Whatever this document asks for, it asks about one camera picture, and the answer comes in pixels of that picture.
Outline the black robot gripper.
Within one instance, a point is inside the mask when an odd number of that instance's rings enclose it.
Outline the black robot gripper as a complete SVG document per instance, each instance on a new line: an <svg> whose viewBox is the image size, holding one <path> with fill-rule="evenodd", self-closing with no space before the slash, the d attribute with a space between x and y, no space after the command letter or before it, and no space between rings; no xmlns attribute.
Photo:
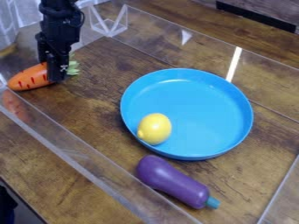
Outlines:
<svg viewBox="0 0 299 224"><path fill-rule="evenodd" d="M84 13L77 0L41 0L41 31L36 34L39 61L47 61L48 81L64 80L68 67L71 45L80 41L80 27Z"/></svg>

